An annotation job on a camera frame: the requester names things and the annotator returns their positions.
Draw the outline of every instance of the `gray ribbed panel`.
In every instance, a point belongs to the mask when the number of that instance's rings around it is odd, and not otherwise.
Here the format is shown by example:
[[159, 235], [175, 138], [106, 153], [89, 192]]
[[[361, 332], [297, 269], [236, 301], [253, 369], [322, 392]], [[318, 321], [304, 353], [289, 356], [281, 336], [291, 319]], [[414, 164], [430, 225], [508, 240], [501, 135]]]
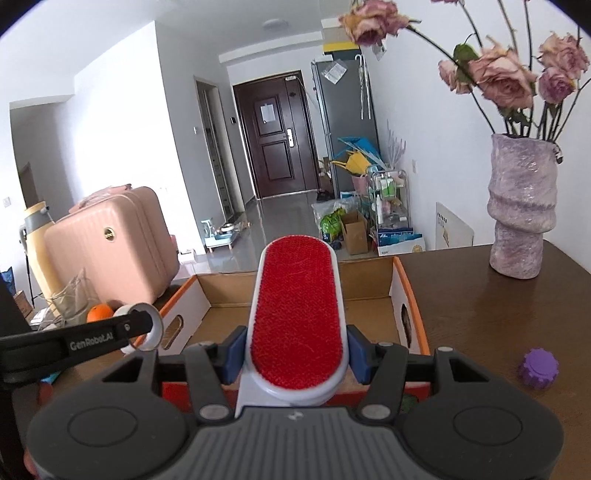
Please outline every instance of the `gray ribbed panel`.
[[155, 480], [434, 480], [392, 431], [361, 425], [344, 408], [245, 408], [198, 432]]

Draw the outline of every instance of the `purple bottle cap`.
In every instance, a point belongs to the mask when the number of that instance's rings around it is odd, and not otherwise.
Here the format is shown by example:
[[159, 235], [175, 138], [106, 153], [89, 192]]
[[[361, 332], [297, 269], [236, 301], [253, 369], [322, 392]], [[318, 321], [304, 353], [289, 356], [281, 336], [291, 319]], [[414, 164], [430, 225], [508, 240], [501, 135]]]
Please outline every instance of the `purple bottle cap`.
[[547, 388], [558, 376], [558, 362], [550, 352], [534, 348], [524, 356], [519, 375], [525, 385], [537, 389]]

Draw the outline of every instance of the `flower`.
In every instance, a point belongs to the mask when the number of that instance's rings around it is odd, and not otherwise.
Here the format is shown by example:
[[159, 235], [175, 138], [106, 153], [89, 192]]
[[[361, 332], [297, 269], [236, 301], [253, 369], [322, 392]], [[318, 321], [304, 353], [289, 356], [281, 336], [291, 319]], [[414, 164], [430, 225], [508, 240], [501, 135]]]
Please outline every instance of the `flower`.
[[484, 98], [498, 107], [532, 107], [531, 84], [537, 76], [521, 64], [514, 50], [506, 50], [494, 42], [492, 48], [482, 49], [482, 57], [469, 63], [469, 70]]
[[442, 60], [439, 62], [438, 66], [439, 76], [446, 83], [451, 92], [455, 90], [458, 95], [462, 95], [472, 91], [469, 84], [462, 83], [457, 79], [457, 66], [454, 62], [451, 60]]
[[544, 67], [562, 69], [570, 79], [580, 79], [581, 74], [589, 68], [589, 58], [577, 43], [572, 35], [560, 38], [552, 33], [540, 45], [540, 62]]
[[363, 5], [339, 17], [349, 38], [357, 45], [371, 46], [383, 40], [387, 34], [398, 35], [410, 19], [398, 13], [393, 2], [366, 0]]
[[540, 77], [540, 95], [548, 103], [554, 105], [562, 102], [574, 92], [574, 80], [556, 67], [544, 70]]

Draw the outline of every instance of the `orange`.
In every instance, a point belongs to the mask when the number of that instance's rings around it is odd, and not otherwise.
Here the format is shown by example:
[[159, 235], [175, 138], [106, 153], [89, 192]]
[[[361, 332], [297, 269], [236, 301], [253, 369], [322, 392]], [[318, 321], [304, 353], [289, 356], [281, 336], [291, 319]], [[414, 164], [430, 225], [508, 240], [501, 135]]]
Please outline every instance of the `orange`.
[[115, 312], [113, 309], [109, 307], [106, 303], [99, 303], [90, 309], [88, 315], [86, 316], [86, 321], [90, 322], [98, 322], [99, 320], [110, 319]]

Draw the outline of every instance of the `tiled floor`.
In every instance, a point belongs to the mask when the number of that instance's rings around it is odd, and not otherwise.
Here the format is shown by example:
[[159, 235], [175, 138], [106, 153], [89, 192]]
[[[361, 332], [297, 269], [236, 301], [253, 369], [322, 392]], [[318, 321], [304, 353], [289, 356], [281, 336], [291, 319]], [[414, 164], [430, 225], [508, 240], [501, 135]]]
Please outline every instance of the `tiled floor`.
[[[246, 208], [251, 227], [243, 230], [232, 250], [218, 247], [213, 253], [199, 255], [196, 262], [183, 264], [177, 278], [195, 273], [253, 271], [258, 268], [262, 250], [273, 240], [286, 235], [318, 237], [311, 204], [316, 192], [299, 193], [252, 201]], [[339, 261], [375, 257], [376, 254], [349, 255], [345, 246], [337, 253]]]

